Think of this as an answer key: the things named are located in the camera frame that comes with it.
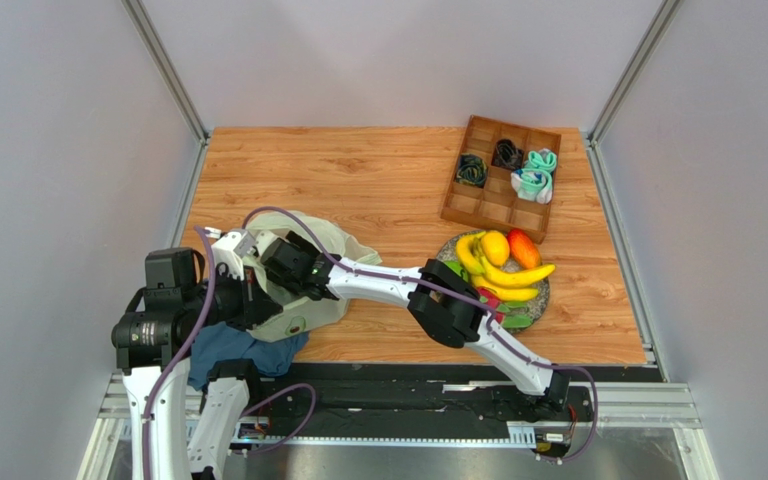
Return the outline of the fake green watermelon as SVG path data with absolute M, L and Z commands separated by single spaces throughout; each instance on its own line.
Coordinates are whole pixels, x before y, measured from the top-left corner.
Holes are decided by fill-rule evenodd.
M 444 261 L 444 264 L 449 269 L 451 269 L 455 274 L 457 274 L 460 278 L 462 278 L 464 281 L 466 281 L 466 282 L 470 281 L 470 274 L 469 274 L 469 272 L 457 260 L 446 260 L 446 261 Z

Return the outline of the translucent yellowish plastic bag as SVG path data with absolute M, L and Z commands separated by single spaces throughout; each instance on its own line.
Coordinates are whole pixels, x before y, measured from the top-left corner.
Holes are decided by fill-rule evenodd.
M 333 256 L 341 256 L 368 265 L 382 263 L 376 250 L 360 243 L 356 237 L 343 230 L 338 224 L 307 215 L 301 211 L 293 210 L 291 213 L 301 222 L 296 223 L 285 214 L 268 211 L 261 212 L 246 220 L 244 228 L 255 232 L 268 230 L 279 237 L 284 237 L 289 231 L 294 231 L 310 242 L 314 238 L 318 238 L 323 248 Z M 282 313 L 264 325 L 248 330 L 257 340 L 273 343 L 330 325 L 339 321 L 348 310 L 349 302 L 347 300 L 323 299 L 314 301 L 293 295 L 267 279 L 266 271 L 259 264 L 257 258 L 246 256 L 244 264 L 255 270 L 257 279 L 265 283 L 263 287 L 265 292 L 283 306 Z

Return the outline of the fake yellow lemon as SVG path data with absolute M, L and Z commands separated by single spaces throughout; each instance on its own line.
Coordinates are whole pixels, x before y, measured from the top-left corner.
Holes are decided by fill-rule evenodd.
M 499 231 L 485 231 L 479 243 L 484 256 L 496 267 L 503 267 L 510 258 L 508 239 Z

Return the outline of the fake red dragon fruit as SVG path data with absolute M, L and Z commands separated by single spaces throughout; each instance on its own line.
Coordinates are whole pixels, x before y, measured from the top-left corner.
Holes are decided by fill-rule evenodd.
M 533 317 L 527 312 L 527 302 L 505 302 L 491 290 L 482 287 L 478 289 L 478 292 L 481 302 L 495 309 L 495 320 L 504 329 L 517 332 L 527 329 L 534 324 Z

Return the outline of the fake orange mango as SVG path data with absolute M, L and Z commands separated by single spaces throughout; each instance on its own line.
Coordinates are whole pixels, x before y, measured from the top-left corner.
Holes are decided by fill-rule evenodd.
M 520 229 L 506 235 L 510 256 L 523 268 L 533 269 L 543 264 L 541 254 L 532 239 Z

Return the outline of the fake yellow banana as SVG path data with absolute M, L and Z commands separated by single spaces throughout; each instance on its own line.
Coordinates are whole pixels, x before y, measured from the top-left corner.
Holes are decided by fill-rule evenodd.
M 556 270 L 554 264 L 542 264 L 523 269 L 511 256 L 503 267 L 492 265 L 484 256 L 479 239 L 488 230 L 462 235 L 455 245 L 457 261 L 470 274 L 470 283 L 488 290 L 494 288 L 503 300 L 526 301 L 537 294 L 530 286 L 549 278 Z

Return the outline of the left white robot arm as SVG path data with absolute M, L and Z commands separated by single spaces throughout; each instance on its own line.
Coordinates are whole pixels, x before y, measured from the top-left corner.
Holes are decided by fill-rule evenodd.
M 243 261 L 244 247 L 186 247 L 145 259 L 146 284 L 111 341 L 133 422 L 136 479 L 221 479 L 237 422 L 262 399 L 262 381 L 284 373 L 271 351 L 209 357 L 197 327 L 241 334 L 281 312 Z

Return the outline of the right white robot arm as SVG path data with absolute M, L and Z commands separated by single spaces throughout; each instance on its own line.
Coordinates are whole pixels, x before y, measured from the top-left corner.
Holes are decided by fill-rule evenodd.
M 453 349 L 469 348 L 505 374 L 535 409 L 567 404 L 569 378 L 517 341 L 481 302 L 479 292 L 444 263 L 396 269 L 338 258 L 302 236 L 263 233 L 256 259 L 267 279 L 309 302 L 366 300 L 407 310 L 426 335 Z

